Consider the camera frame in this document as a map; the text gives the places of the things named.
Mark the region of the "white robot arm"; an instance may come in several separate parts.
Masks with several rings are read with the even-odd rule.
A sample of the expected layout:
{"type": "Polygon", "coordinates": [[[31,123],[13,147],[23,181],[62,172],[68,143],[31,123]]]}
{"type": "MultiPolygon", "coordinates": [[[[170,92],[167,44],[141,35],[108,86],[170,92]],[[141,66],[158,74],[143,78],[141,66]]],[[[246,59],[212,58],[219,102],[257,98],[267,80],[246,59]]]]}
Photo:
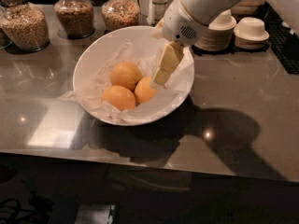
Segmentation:
{"type": "Polygon", "coordinates": [[[194,45],[223,11],[238,6],[246,12],[261,1],[299,33],[299,0],[173,0],[151,33],[167,40],[155,66],[151,87],[164,87],[183,59],[183,50],[194,45]]]}

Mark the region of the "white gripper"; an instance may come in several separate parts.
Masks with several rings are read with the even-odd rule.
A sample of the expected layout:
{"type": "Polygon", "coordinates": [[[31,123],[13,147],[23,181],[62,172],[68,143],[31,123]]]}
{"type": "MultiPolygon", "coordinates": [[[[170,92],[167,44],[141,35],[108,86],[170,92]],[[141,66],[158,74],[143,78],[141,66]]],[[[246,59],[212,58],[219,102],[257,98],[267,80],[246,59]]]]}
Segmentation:
{"type": "Polygon", "coordinates": [[[172,2],[164,13],[163,19],[159,20],[150,33],[154,38],[161,39],[164,37],[168,41],[173,41],[164,45],[150,82],[153,89],[164,88],[184,57],[183,46],[194,45],[205,34],[206,30],[207,26],[195,21],[180,0],[172,2]]]}

